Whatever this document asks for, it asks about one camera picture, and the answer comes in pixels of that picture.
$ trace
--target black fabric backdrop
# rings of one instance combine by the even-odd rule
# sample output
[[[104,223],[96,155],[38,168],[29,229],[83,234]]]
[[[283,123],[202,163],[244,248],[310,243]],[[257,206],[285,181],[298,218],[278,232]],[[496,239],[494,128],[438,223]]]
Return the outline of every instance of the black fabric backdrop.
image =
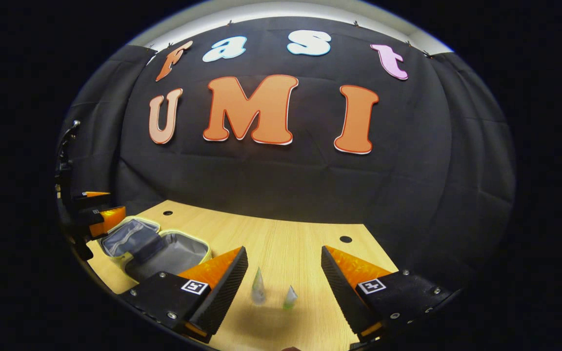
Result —
[[[293,55],[287,36],[324,31],[331,50]],[[203,62],[215,42],[245,36],[245,53]],[[172,72],[155,82],[165,56],[188,40]],[[381,67],[370,44],[404,58],[406,81]],[[165,199],[217,211],[326,223],[364,223],[401,269],[457,289],[489,256],[506,227],[515,193],[508,126],[487,87],[453,53],[427,58],[397,39],[315,18],[239,22],[155,52],[126,46],[105,63],[72,104],[64,128],[82,122],[72,147],[73,188],[111,191],[136,214]],[[288,146],[257,144],[250,132],[207,142],[210,80],[235,76],[247,96],[271,74],[298,78],[288,111]],[[342,85],[379,95],[371,153],[337,151],[344,122]],[[149,137],[149,101],[183,89],[176,131]],[[167,104],[160,109],[160,127]]]

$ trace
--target peach letter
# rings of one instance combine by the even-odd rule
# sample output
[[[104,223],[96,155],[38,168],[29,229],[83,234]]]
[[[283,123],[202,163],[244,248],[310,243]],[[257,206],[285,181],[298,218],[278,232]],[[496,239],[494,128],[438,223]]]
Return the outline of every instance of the peach letter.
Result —
[[[287,109],[292,89],[299,80],[292,76],[274,74],[264,78],[255,92],[247,98],[236,77],[222,77],[209,82],[212,91],[212,109],[209,126],[203,132],[207,141],[225,141],[225,115],[238,140],[242,140],[257,114],[257,128],[251,133],[254,141],[262,144],[287,145],[292,133],[287,129]]]
[[[149,135],[151,140],[156,144],[166,144],[172,138],[175,132],[175,120],[177,118],[177,101],[183,93],[183,89],[175,89],[166,95],[168,100],[168,112],[166,114],[166,126],[163,130],[159,127],[160,105],[163,102],[163,96],[154,97],[149,106],[151,112],[149,114]]]
[[[170,73],[170,69],[172,69],[172,65],[177,64],[181,55],[183,55],[183,50],[187,50],[192,46],[192,40],[186,42],[185,44],[181,45],[177,49],[174,49],[170,54],[166,55],[166,62],[162,67],[162,71],[156,78],[156,82],[159,82],[161,78],[164,78]]]
[[[365,155],[372,151],[368,140],[372,105],[379,102],[379,96],[371,90],[358,86],[341,86],[340,92],[346,97],[346,116],[341,135],[335,138],[335,149],[344,153]]]

